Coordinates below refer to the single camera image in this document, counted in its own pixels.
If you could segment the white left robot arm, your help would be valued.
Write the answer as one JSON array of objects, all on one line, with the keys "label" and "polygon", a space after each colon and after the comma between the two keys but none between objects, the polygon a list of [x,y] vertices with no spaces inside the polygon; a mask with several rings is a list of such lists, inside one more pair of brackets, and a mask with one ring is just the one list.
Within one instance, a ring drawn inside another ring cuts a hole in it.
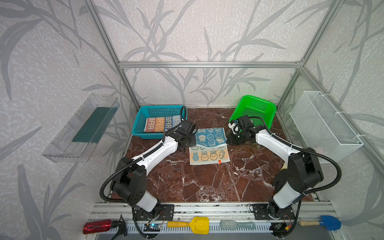
[{"label": "white left robot arm", "polygon": [[165,130],[156,145],[132,159],[122,158],[116,171],[102,184],[101,199],[128,204],[133,210],[142,210],[149,219],[157,218],[161,201],[147,191],[147,175],[169,155],[196,145],[197,126],[186,119],[187,114],[187,107],[182,106],[181,122]]}]

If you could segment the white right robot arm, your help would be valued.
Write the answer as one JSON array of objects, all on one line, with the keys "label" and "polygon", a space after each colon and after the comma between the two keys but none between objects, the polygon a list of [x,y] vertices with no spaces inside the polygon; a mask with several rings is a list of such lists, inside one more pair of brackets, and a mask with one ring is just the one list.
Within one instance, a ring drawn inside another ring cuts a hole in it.
[{"label": "white right robot arm", "polygon": [[[332,188],[342,178],[342,169],[333,159],[317,153],[312,148],[301,148],[273,133],[265,121],[255,126],[256,117],[242,116],[229,122],[231,129],[227,143],[243,145],[256,143],[280,157],[287,167],[282,169],[274,179],[275,194],[270,198],[266,212],[271,219],[279,220],[287,215],[291,206],[300,202],[305,196]],[[323,186],[317,185],[324,180],[320,159],[331,163],[337,175],[335,179]]]}]

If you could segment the orange beige lettered towel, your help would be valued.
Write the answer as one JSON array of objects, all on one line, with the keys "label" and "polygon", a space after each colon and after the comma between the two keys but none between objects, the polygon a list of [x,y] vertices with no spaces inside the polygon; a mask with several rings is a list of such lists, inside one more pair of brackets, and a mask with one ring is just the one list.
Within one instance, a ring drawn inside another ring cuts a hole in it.
[{"label": "orange beige lettered towel", "polygon": [[145,122],[145,133],[163,133],[181,123],[181,116],[168,116],[147,118]]}]

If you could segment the blue bunny towel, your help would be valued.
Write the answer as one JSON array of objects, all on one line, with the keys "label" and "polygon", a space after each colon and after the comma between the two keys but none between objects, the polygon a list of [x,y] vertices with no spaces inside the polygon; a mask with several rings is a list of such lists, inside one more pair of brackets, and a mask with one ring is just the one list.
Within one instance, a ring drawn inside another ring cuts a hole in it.
[{"label": "blue bunny towel", "polygon": [[230,162],[224,128],[198,129],[196,145],[189,151],[191,166]]}]

